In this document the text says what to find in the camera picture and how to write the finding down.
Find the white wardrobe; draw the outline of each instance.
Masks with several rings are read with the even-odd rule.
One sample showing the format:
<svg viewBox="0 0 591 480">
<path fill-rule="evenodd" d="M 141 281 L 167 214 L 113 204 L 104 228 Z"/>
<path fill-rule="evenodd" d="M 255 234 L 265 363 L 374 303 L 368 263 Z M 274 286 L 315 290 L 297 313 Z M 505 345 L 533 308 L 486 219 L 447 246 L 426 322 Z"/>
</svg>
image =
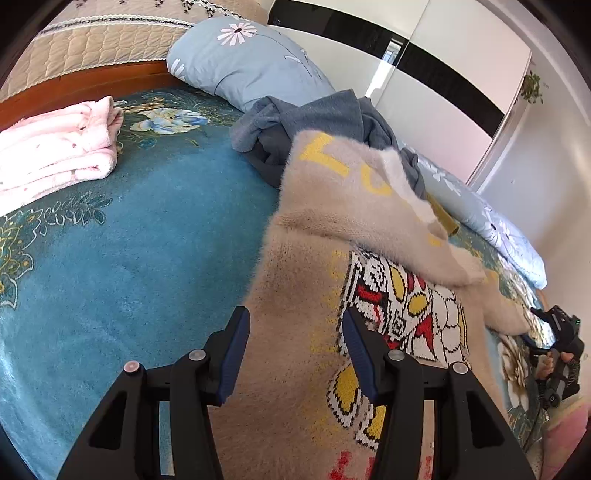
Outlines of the white wardrobe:
<svg viewBox="0 0 591 480">
<path fill-rule="evenodd" d="M 276 0 L 269 25 L 397 138 L 468 181 L 502 128 L 529 47 L 477 0 Z"/>
</svg>

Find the hand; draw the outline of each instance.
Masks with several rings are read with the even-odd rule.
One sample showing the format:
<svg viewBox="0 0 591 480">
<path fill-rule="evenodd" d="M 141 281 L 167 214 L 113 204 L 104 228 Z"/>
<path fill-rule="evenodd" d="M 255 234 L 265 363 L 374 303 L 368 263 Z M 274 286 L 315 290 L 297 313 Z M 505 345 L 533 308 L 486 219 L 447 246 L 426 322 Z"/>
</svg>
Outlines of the hand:
<svg viewBox="0 0 591 480">
<path fill-rule="evenodd" d="M 567 364 L 574 358 L 574 353 L 560 352 L 560 358 L 565 364 Z"/>
<path fill-rule="evenodd" d="M 550 352 L 548 352 L 545 355 L 540 355 L 540 357 L 538 358 L 538 366 L 535 368 L 535 379 L 545 380 L 546 378 L 548 378 L 548 375 L 550 375 L 553 371 L 554 359 L 552 358 Z"/>
</svg>

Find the pink towel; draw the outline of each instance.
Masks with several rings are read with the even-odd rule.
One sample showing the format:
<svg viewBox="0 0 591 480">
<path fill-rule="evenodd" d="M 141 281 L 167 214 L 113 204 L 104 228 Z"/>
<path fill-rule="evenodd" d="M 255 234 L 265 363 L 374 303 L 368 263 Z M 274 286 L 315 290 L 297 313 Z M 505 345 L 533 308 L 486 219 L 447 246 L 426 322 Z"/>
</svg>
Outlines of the pink towel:
<svg viewBox="0 0 591 480">
<path fill-rule="evenodd" d="M 117 164 L 122 124 L 123 110 L 105 97 L 0 132 L 0 215 L 75 183 L 105 178 Z"/>
</svg>

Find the wooden bed frame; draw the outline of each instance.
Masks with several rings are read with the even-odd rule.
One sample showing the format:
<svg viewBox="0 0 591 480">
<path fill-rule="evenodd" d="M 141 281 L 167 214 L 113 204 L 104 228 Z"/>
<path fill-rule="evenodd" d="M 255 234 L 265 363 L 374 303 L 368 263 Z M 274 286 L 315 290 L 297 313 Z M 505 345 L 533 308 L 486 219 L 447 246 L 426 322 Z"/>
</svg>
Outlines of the wooden bed frame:
<svg viewBox="0 0 591 480">
<path fill-rule="evenodd" d="M 86 100 L 121 97 L 159 87 L 184 85 L 164 60 L 97 67 L 46 80 L 0 103 L 0 131 L 22 118 Z"/>
</svg>

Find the pink cloth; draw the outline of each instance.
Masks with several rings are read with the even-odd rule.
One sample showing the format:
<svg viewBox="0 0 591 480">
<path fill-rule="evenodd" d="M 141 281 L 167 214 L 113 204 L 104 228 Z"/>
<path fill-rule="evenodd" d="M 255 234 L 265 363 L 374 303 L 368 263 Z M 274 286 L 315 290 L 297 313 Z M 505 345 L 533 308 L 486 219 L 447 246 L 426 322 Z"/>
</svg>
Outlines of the pink cloth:
<svg viewBox="0 0 591 480">
<path fill-rule="evenodd" d="M 122 124 L 123 110 L 105 97 L 0 132 L 0 215 L 75 183 L 105 178 L 117 164 Z"/>
<path fill-rule="evenodd" d="M 574 452 L 587 431 L 591 405 L 577 398 L 552 412 L 544 432 L 544 462 L 540 480 L 552 480 Z"/>
</svg>

